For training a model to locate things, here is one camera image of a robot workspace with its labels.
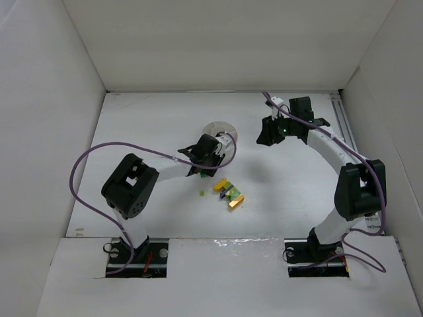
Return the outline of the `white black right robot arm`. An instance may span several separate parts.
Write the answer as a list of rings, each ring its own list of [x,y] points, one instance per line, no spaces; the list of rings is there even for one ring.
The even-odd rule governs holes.
[[[262,119],[256,142],[272,146],[296,137],[318,152],[338,176],[334,209],[309,232],[306,242],[286,244],[290,264],[326,263],[337,258],[336,249],[356,230],[364,217],[386,212],[386,169],[380,160],[369,160],[342,141],[324,118],[316,118],[308,96],[284,101],[264,92],[270,116]]]

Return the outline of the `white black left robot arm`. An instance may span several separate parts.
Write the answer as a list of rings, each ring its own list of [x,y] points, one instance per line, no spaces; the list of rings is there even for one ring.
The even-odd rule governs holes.
[[[227,136],[203,134],[195,145],[179,150],[188,157],[188,164],[176,158],[143,160],[133,153],[122,159],[103,185],[101,194],[124,229],[120,244],[127,251],[134,251],[133,260],[140,260],[147,253],[149,236],[141,223],[141,212],[156,183],[201,173],[213,176],[232,144]]]

